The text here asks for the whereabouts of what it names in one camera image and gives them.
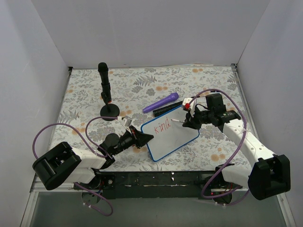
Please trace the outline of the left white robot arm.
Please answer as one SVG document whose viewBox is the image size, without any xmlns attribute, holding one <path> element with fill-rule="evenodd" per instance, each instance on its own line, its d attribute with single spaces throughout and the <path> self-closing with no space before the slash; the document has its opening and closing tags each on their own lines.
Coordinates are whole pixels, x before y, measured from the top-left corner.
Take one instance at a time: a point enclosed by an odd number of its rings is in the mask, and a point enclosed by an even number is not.
<svg viewBox="0 0 303 227">
<path fill-rule="evenodd" d="M 32 168 L 49 191 L 63 183 L 84 183 L 90 189 L 96 189 L 101 183 L 97 170 L 111 166 L 115 155 L 129 147 L 141 148 L 153 138 L 153 135 L 130 126 L 122 136 L 107 135 L 96 153 L 61 142 L 38 158 Z"/>
</svg>

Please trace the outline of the blue framed whiteboard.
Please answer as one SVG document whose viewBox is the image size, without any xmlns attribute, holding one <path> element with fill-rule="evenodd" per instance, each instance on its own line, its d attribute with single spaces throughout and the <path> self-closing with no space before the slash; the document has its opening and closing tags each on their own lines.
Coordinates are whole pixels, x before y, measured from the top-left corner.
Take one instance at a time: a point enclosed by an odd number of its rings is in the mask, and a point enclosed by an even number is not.
<svg viewBox="0 0 303 227">
<path fill-rule="evenodd" d="M 147 143 L 148 151 L 154 162 L 163 159 L 199 137 L 198 130 L 182 126 L 183 123 L 180 121 L 185 120 L 185 118 L 186 112 L 181 106 L 178 106 L 141 126 L 142 133 L 154 136 Z"/>
</svg>

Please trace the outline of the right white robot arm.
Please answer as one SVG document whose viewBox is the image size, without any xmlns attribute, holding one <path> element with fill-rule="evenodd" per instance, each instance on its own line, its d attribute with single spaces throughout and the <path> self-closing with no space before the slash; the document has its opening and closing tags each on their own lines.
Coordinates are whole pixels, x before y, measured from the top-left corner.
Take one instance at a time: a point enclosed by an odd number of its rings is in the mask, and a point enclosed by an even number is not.
<svg viewBox="0 0 303 227">
<path fill-rule="evenodd" d="M 290 191 L 289 159 L 275 154 L 247 131 L 244 115 L 240 110 L 228 111 L 223 95 L 222 91 L 207 95 L 203 111 L 197 107 L 196 96 L 182 102 L 182 109 L 187 112 L 183 127 L 199 130 L 203 124 L 212 124 L 237 145 L 234 154 L 215 171 L 202 191 L 213 181 L 220 188 L 230 183 L 247 188 L 259 201 Z"/>
</svg>

